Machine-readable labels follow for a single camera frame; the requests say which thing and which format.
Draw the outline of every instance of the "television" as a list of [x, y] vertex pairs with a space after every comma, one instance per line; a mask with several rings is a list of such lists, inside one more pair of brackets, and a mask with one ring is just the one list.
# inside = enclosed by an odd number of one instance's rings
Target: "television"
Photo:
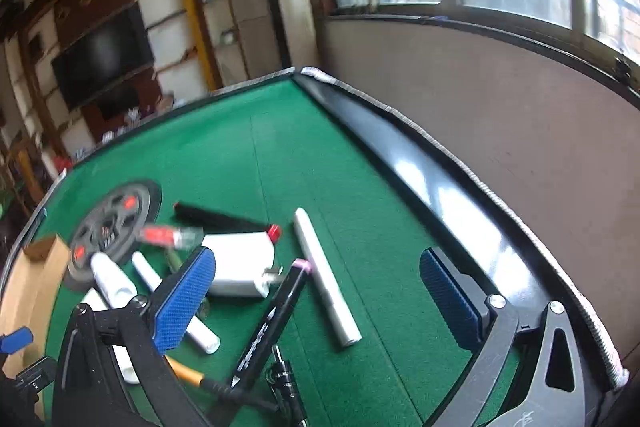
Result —
[[138, 3], [109, 17], [51, 61], [69, 110], [154, 63]]

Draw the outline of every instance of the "red marker cap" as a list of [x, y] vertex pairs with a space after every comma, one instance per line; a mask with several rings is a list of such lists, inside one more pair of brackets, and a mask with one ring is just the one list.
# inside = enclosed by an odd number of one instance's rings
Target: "red marker cap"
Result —
[[282, 235], [282, 229], [278, 225], [271, 225], [269, 227], [269, 230], [267, 230], [267, 235], [269, 236], [269, 239], [271, 239], [271, 242], [275, 245]]

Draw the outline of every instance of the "green felt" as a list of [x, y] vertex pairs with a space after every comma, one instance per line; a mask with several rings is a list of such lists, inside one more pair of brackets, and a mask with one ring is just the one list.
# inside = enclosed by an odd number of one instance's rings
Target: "green felt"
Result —
[[[78, 222], [112, 188], [136, 178], [162, 186], [160, 223], [172, 223], [182, 200], [281, 224], [277, 261], [301, 257], [291, 224], [309, 214], [363, 339], [338, 349], [312, 284], [282, 334], [310, 421], [321, 426], [419, 426], [462, 372], [460, 349], [420, 281], [418, 260], [436, 245], [362, 151], [291, 81], [237, 94], [156, 126], [79, 166], [48, 205], [39, 235], [68, 240]], [[160, 250], [143, 249], [161, 275]], [[142, 281], [125, 271], [139, 291]], [[69, 314], [82, 295], [61, 287], [51, 317], [47, 354], [58, 356]], [[213, 378], [225, 379], [266, 306], [265, 301], [218, 298], [206, 323], [222, 339], [205, 355], [188, 339], [170, 354]], [[512, 354], [482, 418], [491, 418], [517, 367]], [[269, 397], [263, 380], [256, 393]], [[155, 416], [139, 387], [141, 413]], [[204, 409], [207, 394], [188, 388]], [[50, 410], [51, 391], [46, 394]], [[243, 408], [235, 426], [273, 425]]]

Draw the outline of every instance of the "window frame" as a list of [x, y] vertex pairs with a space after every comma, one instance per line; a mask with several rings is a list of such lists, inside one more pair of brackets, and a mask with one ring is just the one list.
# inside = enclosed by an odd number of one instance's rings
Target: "window frame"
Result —
[[[446, 17], [452, 22], [483, 26], [487, 29], [494, 28], [525, 39], [532, 39], [560, 50], [565, 54], [573, 55], [578, 60], [586, 61], [601, 72], [608, 74], [614, 82], [617, 82], [614, 79], [616, 59], [623, 58], [631, 68], [635, 79], [632, 88], [635, 92], [640, 92], [640, 64], [586, 33], [588, 18], [591, 18], [593, 23], [597, 24], [597, 0], [592, 0], [590, 13], [586, 12], [586, 0], [570, 0], [570, 6], [570, 28], [526, 15], [490, 8], [465, 6], [462, 4], [462, 0], [441, 0], [439, 3], [423, 4], [378, 4], [376, 0], [370, 0], [368, 6], [338, 8], [334, 4], [332, 10], [324, 11], [324, 15], [328, 17], [340, 16], [340, 18], [349, 15], [358, 17], [378, 16], [378, 19], [381, 17], [388, 19], [392, 16], [398, 16], [399, 18], [403, 16], [421, 18]], [[458, 29], [465, 30], [465, 27], [468, 29], [465, 24]], [[631, 97], [634, 100], [634, 105], [636, 105], [636, 98], [635, 95]]]

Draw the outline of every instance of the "pool table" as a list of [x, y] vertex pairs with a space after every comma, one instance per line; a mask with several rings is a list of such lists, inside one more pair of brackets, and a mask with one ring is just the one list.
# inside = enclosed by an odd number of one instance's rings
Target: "pool table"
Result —
[[[606, 369], [597, 357], [584, 362], [595, 352], [593, 337], [580, 323], [567, 290], [513, 219], [483, 195], [468, 172], [437, 144], [421, 138], [410, 122], [373, 102], [310, 74], [284, 71], [156, 116], [74, 166], [47, 201], [47, 216], [36, 237], [57, 233], [69, 241], [82, 217], [108, 191], [149, 178], [162, 190], [157, 223], [177, 224], [173, 204], [178, 200], [278, 223], [283, 234], [275, 248], [276, 261], [286, 267], [302, 257], [292, 218], [295, 209], [303, 207], [362, 332], [359, 343], [341, 349], [316, 288], [306, 286], [278, 345], [294, 367], [314, 427], [436, 423], [451, 400], [450, 391], [478, 355], [458, 346], [420, 278], [422, 252], [439, 247], [482, 280], [483, 288], [519, 306], [518, 331], [541, 330], [546, 301], [537, 308], [540, 295], [564, 303], [582, 360], [578, 375], [583, 381], [574, 387], [587, 396], [584, 412], [566, 425], [584, 425], [607, 391]], [[423, 157], [412, 161], [416, 155]], [[430, 183], [428, 169], [433, 180], [442, 178], [439, 188]], [[451, 214], [452, 208], [458, 213]], [[484, 221], [474, 223], [478, 213]], [[159, 248], [138, 247], [162, 276], [168, 274]], [[491, 256], [491, 249], [500, 255], [487, 261], [494, 263], [489, 266], [482, 256]], [[147, 293], [131, 264], [123, 268], [140, 293]], [[58, 357], [67, 321], [81, 298], [82, 293], [60, 287], [47, 355]], [[220, 336], [220, 348], [206, 355], [185, 338], [170, 355], [227, 380], [267, 301], [211, 299], [205, 322]], [[520, 375], [527, 378], [529, 337], [535, 334], [512, 343], [476, 425], [493, 419], [515, 394], [512, 383]], [[45, 391], [47, 420], [52, 387]], [[157, 422], [142, 389], [129, 390], [140, 414]], [[214, 401], [199, 389], [186, 391], [202, 410]], [[270, 397], [264, 378], [254, 391]], [[522, 396], [510, 400], [517, 404]], [[517, 425], [526, 423], [523, 417]], [[243, 407], [233, 425], [277, 423]]]

